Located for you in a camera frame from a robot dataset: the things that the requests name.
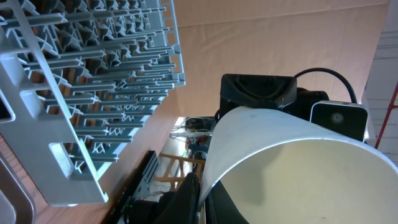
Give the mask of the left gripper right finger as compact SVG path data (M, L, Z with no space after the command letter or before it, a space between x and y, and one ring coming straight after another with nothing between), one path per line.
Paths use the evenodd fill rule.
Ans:
M205 200L206 224L248 224L219 181Z

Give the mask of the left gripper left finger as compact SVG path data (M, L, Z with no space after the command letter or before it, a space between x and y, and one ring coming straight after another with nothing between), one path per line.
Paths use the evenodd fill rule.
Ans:
M199 178L187 174L176 192L166 192L158 201L155 224L194 224L200 193Z

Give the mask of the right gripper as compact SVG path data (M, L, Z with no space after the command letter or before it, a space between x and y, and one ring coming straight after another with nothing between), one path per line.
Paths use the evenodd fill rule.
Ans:
M297 88L294 77L225 74L214 119L218 122L231 110L246 106L278 110L309 121L312 106L321 100L329 100L324 91Z

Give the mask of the white cup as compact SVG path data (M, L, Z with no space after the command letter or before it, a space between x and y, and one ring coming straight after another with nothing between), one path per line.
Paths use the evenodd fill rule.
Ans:
M249 223L396 223L397 166L377 149L277 110L215 127L199 202L222 184Z

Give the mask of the grey dishwasher rack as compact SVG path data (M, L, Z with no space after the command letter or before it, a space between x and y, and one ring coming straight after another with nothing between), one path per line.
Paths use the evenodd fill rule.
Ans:
M185 84L173 1L3 0L1 135L53 207L100 178Z

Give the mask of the brown serving tray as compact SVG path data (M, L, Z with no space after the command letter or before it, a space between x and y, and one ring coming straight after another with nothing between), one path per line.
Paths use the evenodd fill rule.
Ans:
M1 224L34 224L35 204L28 191L1 155Z

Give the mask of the wooden chair frame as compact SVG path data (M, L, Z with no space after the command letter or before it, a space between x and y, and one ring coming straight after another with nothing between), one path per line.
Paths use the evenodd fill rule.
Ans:
M171 191L175 192L178 190L189 172L195 173L201 182L202 173L205 168L204 160L164 153L159 154L159 159L165 159L168 165L160 176L154 177L154 180L156 182L170 184Z

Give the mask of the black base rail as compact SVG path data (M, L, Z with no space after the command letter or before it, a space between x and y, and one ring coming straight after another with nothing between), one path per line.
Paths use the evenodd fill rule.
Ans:
M155 151L147 151L136 173L124 185L118 199L113 203L110 211L103 219L103 224L117 224L120 220L123 220L124 212L130 202L149 196L150 183L153 181L158 167L159 159L157 153Z

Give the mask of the red metal frame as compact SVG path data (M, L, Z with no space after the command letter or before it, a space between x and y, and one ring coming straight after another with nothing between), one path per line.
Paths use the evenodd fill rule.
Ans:
M377 140L376 140L376 144L375 144L375 148L376 149L378 149L378 147L379 147L379 145L381 143L381 140L382 140L382 137L383 137L383 134L384 134L385 128L387 126L387 123L388 123L388 120L389 120L389 117L391 115L392 110L397 109L397 105L395 104L395 101L397 99L397 92L398 92L398 83L396 83L396 87L394 88L394 92L392 94L392 98L391 98L391 100L389 102L389 105L387 107L387 112L386 112L386 115L384 117L384 120L383 120L383 123L382 123L382 126L381 126L381 130L380 130L380 132L379 132L379 134L377 136Z

